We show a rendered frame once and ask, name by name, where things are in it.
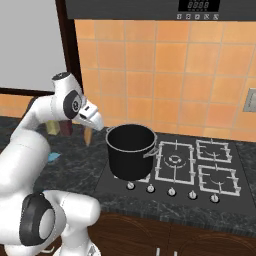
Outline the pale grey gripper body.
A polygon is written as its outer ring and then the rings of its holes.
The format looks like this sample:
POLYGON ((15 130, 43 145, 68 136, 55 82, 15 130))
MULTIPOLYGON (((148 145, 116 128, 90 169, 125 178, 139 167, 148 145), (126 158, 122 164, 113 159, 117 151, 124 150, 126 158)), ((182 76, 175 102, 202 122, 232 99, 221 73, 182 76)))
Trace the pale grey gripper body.
POLYGON ((101 131, 104 128, 104 122, 99 112, 94 113, 92 116, 80 115, 83 120, 83 125, 91 129, 101 131))

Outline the black cooking pot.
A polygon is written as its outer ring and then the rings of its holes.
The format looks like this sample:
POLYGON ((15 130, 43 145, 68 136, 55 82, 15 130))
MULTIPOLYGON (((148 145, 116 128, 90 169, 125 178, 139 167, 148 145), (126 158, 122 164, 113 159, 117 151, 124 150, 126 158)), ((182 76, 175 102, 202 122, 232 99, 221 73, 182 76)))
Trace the black cooking pot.
POLYGON ((109 167, 114 176, 136 181, 148 176, 158 149, 157 135, 139 124, 110 127, 106 133, 109 167))

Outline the tan wooden stick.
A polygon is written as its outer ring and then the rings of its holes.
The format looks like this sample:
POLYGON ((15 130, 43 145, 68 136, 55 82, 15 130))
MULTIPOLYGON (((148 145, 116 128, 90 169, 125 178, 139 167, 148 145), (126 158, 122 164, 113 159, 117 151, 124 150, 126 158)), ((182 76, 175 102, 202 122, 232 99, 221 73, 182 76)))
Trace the tan wooden stick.
POLYGON ((84 128, 84 141, 86 146, 90 146, 92 140, 92 128, 85 127, 84 128))

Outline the dark red block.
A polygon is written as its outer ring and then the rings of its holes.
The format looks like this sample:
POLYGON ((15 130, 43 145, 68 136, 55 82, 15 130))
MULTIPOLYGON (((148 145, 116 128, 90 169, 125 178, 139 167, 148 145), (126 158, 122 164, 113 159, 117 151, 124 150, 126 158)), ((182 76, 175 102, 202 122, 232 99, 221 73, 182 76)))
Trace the dark red block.
POLYGON ((63 136, 71 136, 72 135, 73 128, 72 128, 71 120, 60 121, 59 126, 60 126, 60 132, 63 136))

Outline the yellow-green block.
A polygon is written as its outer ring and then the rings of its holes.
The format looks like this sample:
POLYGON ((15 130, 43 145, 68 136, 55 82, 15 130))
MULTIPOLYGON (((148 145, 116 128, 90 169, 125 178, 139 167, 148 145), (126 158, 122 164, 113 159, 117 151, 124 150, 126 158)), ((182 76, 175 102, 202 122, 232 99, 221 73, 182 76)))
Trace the yellow-green block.
POLYGON ((49 135, 58 135, 60 132, 59 123, 53 120, 50 120, 46 123, 46 129, 49 135))

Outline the large grey burner grate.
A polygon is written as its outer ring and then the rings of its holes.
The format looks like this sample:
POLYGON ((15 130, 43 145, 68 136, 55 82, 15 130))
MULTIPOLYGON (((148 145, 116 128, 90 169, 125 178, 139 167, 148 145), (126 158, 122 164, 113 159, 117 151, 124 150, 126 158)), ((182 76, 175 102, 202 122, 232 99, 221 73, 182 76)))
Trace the large grey burner grate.
POLYGON ((161 141, 156 155, 155 179, 182 185, 194 185, 196 171, 191 144, 161 141))

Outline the black gas hob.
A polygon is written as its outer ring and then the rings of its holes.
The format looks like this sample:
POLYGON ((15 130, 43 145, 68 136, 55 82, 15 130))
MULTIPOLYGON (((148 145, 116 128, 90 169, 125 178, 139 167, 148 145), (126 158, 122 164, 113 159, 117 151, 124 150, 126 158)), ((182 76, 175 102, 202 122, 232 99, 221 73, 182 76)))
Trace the black gas hob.
POLYGON ((144 179, 138 181, 132 181, 135 188, 133 190, 127 189, 128 181, 123 181, 113 176, 109 168, 105 168, 102 171, 101 177, 97 184, 96 190, 102 193, 112 193, 117 195, 136 197, 143 200, 155 200, 165 203, 186 205, 191 207, 199 207, 204 209, 216 210, 219 212, 230 212, 236 214, 256 215, 256 204, 254 203, 253 196, 250 192, 249 185, 238 155, 236 145, 232 141, 225 141, 220 139, 213 139, 214 141, 226 142, 231 149, 232 162, 231 163, 215 163, 211 161, 198 160, 196 154, 196 140, 210 140, 212 138, 182 136, 176 134, 164 134, 158 135, 158 151, 161 141, 172 142, 178 140, 181 143, 191 144, 194 147, 194 158, 196 163, 194 169, 196 171, 195 184, 194 185, 182 185, 174 184, 170 182, 158 181, 155 179, 155 167, 156 167, 156 154, 154 157, 154 165, 151 173, 144 179), (214 203, 210 200, 213 195, 209 192, 201 191, 199 188, 198 179, 198 166, 207 165, 214 166, 217 164, 219 167, 231 168, 236 170, 236 177, 239 179, 238 185, 241 187, 240 196, 228 196, 219 195, 219 202, 214 203), (148 193, 147 187, 153 185, 155 188, 154 193, 148 193), (174 188, 176 191, 175 196, 169 196, 168 190, 174 188), (188 193, 194 191, 197 194, 197 198, 192 200, 189 198, 188 193))

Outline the small grey burner grate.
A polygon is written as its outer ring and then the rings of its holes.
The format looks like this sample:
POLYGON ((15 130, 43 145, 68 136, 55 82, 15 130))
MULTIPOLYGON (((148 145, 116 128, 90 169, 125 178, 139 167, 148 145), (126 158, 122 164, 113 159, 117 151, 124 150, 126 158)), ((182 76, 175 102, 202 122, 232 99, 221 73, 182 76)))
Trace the small grey burner grate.
POLYGON ((196 154, 198 160, 215 163, 231 163, 232 155, 229 144, 210 140, 196 140, 196 154))
POLYGON ((236 177, 236 170, 231 168, 199 165, 198 166, 199 188, 201 191, 212 194, 240 196, 241 187, 236 177))

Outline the brown cupboard door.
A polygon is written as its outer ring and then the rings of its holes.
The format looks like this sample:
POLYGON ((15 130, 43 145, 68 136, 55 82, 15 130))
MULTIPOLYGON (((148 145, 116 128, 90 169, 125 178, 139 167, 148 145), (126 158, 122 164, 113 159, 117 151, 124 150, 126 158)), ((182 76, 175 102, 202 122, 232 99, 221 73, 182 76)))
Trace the brown cupboard door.
POLYGON ((170 225, 165 222, 103 212, 88 228, 102 256, 167 255, 170 225))
POLYGON ((256 238, 172 224, 167 256, 256 256, 256 238))

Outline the grey window with dark frame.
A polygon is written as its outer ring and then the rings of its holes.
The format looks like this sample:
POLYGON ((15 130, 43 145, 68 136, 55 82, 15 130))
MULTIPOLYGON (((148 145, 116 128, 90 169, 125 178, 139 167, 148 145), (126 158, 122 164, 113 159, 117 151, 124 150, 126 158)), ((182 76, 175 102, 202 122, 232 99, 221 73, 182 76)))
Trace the grey window with dark frame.
POLYGON ((82 80, 65 0, 0 0, 0 94, 51 95, 65 71, 82 80))

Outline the grey wall socket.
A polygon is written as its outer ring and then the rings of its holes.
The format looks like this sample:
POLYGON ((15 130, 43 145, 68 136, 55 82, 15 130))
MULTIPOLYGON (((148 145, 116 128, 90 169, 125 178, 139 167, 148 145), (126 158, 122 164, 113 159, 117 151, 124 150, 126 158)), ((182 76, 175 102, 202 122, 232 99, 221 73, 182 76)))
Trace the grey wall socket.
POLYGON ((250 88, 243 108, 244 112, 256 112, 256 88, 250 88))

